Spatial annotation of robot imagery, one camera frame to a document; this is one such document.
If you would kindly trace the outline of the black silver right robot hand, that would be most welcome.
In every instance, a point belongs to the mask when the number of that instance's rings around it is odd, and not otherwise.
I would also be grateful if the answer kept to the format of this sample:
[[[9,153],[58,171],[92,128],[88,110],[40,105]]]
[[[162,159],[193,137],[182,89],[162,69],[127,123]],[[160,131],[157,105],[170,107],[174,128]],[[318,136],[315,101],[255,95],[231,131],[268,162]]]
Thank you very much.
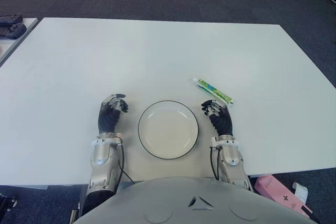
[[[227,106],[219,104],[216,100],[207,100],[201,106],[219,136],[233,136],[233,123]]]

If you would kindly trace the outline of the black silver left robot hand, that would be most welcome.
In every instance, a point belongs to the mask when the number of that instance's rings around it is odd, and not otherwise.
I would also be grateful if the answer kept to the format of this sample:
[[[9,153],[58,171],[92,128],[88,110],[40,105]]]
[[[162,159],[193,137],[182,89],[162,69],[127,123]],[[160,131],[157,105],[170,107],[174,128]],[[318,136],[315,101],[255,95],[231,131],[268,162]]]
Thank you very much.
[[[99,134],[115,133],[121,112],[128,112],[129,106],[124,100],[125,97],[125,94],[112,94],[101,103],[98,116]]]

